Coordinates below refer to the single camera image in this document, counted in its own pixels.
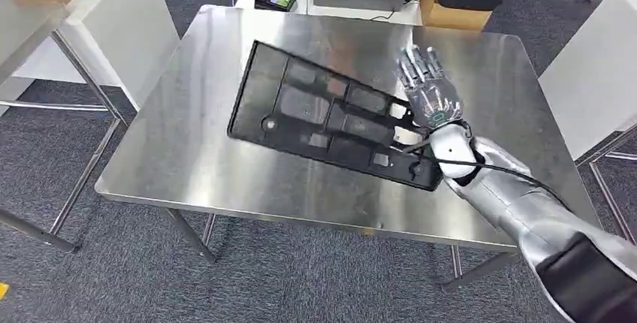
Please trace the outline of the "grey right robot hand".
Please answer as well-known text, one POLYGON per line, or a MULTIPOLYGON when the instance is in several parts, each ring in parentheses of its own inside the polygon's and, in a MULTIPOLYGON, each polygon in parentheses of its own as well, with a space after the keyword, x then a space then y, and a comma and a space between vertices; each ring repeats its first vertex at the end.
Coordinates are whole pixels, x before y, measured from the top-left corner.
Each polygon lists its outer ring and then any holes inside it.
POLYGON ((397 57, 397 77, 416 125, 433 131, 462 119, 462 99, 433 47, 403 48, 397 57))

